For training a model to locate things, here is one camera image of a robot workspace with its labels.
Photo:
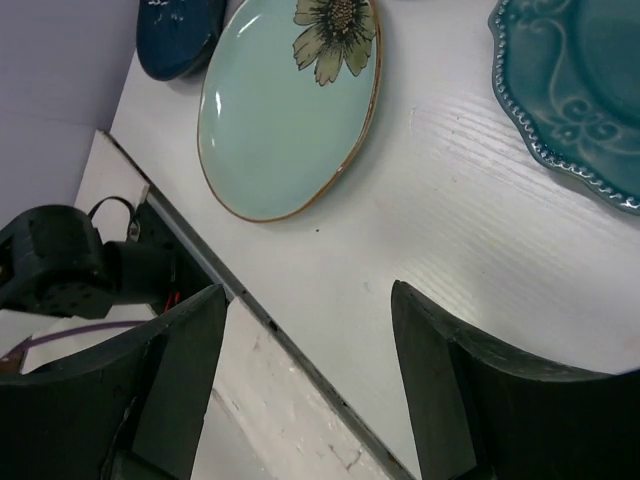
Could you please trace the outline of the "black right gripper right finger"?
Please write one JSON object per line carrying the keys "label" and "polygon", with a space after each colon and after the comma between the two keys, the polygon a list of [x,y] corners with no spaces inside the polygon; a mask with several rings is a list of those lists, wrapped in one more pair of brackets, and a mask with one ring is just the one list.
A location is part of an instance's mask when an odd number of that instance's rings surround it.
{"label": "black right gripper right finger", "polygon": [[410,284],[393,334],[425,479],[635,479],[639,375],[557,363],[455,317]]}

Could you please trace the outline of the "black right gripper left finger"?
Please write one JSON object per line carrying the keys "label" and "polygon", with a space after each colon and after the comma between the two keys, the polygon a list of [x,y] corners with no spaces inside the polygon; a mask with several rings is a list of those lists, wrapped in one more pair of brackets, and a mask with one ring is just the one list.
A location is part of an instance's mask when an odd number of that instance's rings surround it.
{"label": "black right gripper left finger", "polygon": [[226,321],[211,285],[102,343],[1,377],[4,479],[188,479]]}

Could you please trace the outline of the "teal scalloped embossed plate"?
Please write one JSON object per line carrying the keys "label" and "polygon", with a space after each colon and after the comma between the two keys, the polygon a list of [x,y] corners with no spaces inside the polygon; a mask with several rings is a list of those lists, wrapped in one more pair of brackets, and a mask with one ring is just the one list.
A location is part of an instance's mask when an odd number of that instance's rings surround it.
{"label": "teal scalloped embossed plate", "polygon": [[639,212],[639,4],[499,1],[492,87],[531,156]]}

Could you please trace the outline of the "light green flower plate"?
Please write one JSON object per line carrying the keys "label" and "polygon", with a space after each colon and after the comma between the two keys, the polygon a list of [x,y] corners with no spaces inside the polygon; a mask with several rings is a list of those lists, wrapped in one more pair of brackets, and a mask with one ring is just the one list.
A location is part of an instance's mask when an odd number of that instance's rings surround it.
{"label": "light green flower plate", "polygon": [[242,3],[202,87],[198,155],[221,205],[287,218],[343,173],[374,116],[382,38],[372,1]]}

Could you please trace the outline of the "dark blue round plate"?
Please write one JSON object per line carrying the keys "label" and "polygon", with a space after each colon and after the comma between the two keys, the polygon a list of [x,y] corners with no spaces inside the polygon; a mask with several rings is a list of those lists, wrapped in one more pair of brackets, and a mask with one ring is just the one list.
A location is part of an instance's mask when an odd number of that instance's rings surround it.
{"label": "dark blue round plate", "polygon": [[141,1],[136,51],[157,81],[191,76],[210,60],[223,30],[227,0]]}

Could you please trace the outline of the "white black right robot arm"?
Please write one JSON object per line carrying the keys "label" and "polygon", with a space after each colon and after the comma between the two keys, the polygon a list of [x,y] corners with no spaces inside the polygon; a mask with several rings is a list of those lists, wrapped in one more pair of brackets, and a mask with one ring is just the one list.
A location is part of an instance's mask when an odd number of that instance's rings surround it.
{"label": "white black right robot arm", "polygon": [[[164,310],[28,374],[1,377],[5,479],[187,479],[227,313],[224,290],[162,240],[103,242],[92,214],[25,211],[1,232],[1,305],[101,323],[115,305]],[[426,479],[635,479],[639,375],[515,348],[405,282],[394,340]]]}

